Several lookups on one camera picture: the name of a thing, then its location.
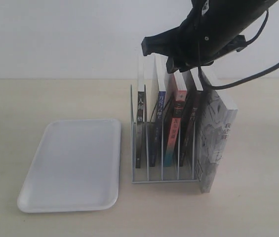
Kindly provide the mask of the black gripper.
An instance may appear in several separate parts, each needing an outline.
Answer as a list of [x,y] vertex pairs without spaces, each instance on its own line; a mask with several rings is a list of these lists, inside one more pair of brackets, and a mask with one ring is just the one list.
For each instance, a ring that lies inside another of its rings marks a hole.
[[209,9],[203,13],[192,9],[179,27],[144,37],[141,49],[143,56],[168,56],[168,74],[182,73],[243,48],[246,40],[241,32],[245,28],[243,15],[235,10]]

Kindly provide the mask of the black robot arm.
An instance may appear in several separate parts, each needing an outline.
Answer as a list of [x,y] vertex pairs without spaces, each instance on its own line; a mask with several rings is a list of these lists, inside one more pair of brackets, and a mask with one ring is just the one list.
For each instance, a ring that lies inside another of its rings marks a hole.
[[179,25],[143,38],[143,55],[166,56],[168,73],[209,66],[218,58],[244,48],[247,42],[241,33],[275,3],[274,0],[194,0]]

